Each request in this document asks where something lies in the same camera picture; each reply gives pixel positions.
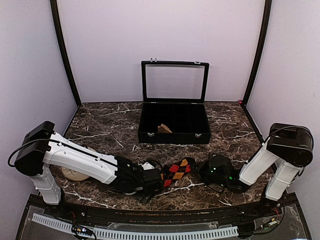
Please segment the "red orange argyle sock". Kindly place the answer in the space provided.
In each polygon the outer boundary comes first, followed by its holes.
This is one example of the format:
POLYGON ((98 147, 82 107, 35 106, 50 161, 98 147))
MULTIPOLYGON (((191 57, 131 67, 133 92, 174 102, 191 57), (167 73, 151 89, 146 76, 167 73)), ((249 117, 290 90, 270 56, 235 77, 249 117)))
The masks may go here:
POLYGON ((178 180, 191 173, 195 167, 196 161, 192 157, 185 157, 176 163, 164 165, 161 175, 164 188, 170 187, 178 180))

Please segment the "cream branch-pattern plate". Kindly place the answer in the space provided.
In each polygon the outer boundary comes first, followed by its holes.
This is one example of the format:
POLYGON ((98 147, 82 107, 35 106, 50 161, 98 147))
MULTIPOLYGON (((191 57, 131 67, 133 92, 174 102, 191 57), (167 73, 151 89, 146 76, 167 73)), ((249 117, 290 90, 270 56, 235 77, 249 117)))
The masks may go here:
POLYGON ((66 168, 66 167, 61 167, 60 168, 62 174, 64 177, 66 177, 68 180, 74 181, 74 182, 82 182, 85 180, 88 180, 90 176, 74 171, 72 169, 66 168))

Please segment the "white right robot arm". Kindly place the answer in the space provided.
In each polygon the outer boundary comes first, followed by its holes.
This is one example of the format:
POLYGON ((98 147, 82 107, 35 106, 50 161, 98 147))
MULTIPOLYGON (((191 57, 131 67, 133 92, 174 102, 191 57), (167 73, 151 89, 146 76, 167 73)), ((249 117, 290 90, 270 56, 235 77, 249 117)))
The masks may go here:
POLYGON ((242 194, 273 164, 279 163, 265 187, 263 200, 255 205, 255 213, 266 217, 274 210, 274 202, 312 162, 313 149, 314 138, 307 127, 274 123, 259 149, 240 169, 235 169, 228 157, 211 153, 197 167, 197 173, 207 186, 220 185, 230 192, 242 194))

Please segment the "tan brown sock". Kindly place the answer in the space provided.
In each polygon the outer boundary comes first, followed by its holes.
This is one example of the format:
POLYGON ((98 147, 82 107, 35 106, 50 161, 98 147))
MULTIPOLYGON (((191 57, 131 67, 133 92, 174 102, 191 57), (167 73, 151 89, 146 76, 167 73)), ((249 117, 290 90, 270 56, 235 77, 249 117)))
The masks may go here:
POLYGON ((157 132, 158 133, 169 133, 169 134, 172 133, 171 129, 163 123, 157 127, 157 132))

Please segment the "black glass-lid display case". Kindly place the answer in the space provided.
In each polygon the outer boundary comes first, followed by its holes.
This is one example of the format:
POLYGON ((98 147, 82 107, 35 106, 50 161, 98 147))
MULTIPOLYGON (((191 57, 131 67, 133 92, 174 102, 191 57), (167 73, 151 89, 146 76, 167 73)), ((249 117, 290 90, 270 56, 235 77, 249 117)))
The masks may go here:
POLYGON ((204 105, 210 64, 200 61, 141 62, 143 105, 138 141, 143 144, 208 144, 204 105), (161 124, 172 133, 159 133, 161 124))

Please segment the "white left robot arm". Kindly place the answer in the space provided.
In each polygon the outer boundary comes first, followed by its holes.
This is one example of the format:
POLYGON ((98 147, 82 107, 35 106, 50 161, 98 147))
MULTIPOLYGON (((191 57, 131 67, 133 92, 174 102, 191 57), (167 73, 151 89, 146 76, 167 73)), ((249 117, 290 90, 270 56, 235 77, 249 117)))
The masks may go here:
POLYGON ((44 202, 60 218, 67 218, 70 206, 63 201, 50 166, 59 166, 94 178, 121 194, 139 194, 143 200, 164 188, 161 171, 145 168, 130 159, 93 151, 73 143, 54 130, 54 123, 44 121, 28 132, 22 145, 14 150, 7 164, 28 176, 44 202))

